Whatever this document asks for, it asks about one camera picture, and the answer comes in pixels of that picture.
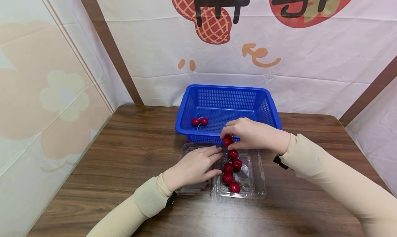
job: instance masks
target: hand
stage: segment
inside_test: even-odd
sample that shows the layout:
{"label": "hand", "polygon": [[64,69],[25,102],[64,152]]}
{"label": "hand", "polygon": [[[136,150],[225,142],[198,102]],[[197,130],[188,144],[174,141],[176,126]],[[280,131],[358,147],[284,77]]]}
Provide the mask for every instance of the hand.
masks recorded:
{"label": "hand", "polygon": [[290,134],[283,130],[248,118],[228,122],[222,129],[221,138],[225,135],[236,135],[240,138],[240,142],[231,144],[228,150],[270,149],[281,155],[287,151],[291,138]]}
{"label": "hand", "polygon": [[222,157],[221,150],[222,148],[211,146],[198,148],[186,154],[177,164],[163,173],[167,188],[173,192],[183,186],[204,182],[222,174],[221,170],[208,170]]}

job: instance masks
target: blue plastic basket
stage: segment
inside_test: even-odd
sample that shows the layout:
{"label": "blue plastic basket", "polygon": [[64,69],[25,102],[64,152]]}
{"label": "blue plastic basket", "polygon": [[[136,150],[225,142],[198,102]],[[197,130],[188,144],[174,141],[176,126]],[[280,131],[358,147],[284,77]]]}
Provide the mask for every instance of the blue plastic basket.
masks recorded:
{"label": "blue plastic basket", "polygon": [[[192,119],[206,117],[208,125],[197,127]],[[221,144],[220,133],[226,123],[240,117],[282,129],[269,91],[262,88],[190,85],[178,111],[175,130],[191,142]]]}

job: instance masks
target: clear plastic container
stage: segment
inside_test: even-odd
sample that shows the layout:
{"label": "clear plastic container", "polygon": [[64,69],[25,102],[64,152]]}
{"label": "clear plastic container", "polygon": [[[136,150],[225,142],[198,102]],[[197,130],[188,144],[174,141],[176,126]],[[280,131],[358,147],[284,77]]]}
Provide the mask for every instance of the clear plastic container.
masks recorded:
{"label": "clear plastic container", "polygon": [[[189,152],[213,144],[203,143],[186,143],[182,146],[181,158]],[[216,162],[210,169],[223,169],[223,166],[228,162],[227,150],[222,150],[222,158]],[[233,177],[235,182],[240,184],[240,193],[231,193],[229,187],[222,182],[222,176],[214,177],[205,182],[182,187],[177,190],[178,194],[211,194],[217,193],[220,196],[229,196],[235,198],[265,198],[265,176],[263,173],[262,159],[259,150],[238,150],[239,159],[243,162],[240,172],[234,172]]]}

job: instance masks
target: orange doodle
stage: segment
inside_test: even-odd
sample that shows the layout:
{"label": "orange doodle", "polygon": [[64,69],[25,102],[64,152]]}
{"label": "orange doodle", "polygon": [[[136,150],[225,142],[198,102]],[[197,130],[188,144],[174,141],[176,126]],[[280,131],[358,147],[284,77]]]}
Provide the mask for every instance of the orange doodle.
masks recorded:
{"label": "orange doodle", "polygon": [[281,61],[281,58],[277,58],[275,61],[271,63],[261,63],[258,61],[258,58],[263,58],[267,56],[267,49],[265,47],[260,47],[256,49],[256,51],[253,51],[251,48],[255,48],[256,44],[254,43],[247,43],[243,45],[243,57],[247,56],[247,54],[252,56],[252,62],[254,65],[263,67],[263,68],[269,68],[272,66],[275,66]]}
{"label": "orange doodle", "polygon": [[[178,68],[182,69],[185,66],[185,63],[186,63],[185,59],[181,59],[181,61],[179,61],[179,63],[178,63]],[[191,59],[189,61],[189,68],[190,68],[191,71],[195,71],[196,70],[196,63],[194,62],[193,59]]]}

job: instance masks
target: wall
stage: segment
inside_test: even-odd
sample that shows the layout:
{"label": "wall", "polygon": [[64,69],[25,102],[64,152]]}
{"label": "wall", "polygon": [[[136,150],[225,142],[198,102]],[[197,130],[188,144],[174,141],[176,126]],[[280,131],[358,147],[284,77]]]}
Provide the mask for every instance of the wall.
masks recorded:
{"label": "wall", "polygon": [[0,0],[0,92],[0,236],[20,237],[132,101],[79,0]]}
{"label": "wall", "polygon": [[397,195],[397,79],[348,126],[347,131]]}
{"label": "wall", "polygon": [[311,0],[299,18],[249,0],[220,19],[201,8],[202,26],[193,1],[98,0],[145,104],[178,106],[191,83],[254,86],[281,112],[340,118],[397,54],[395,0],[328,0],[321,14]]}

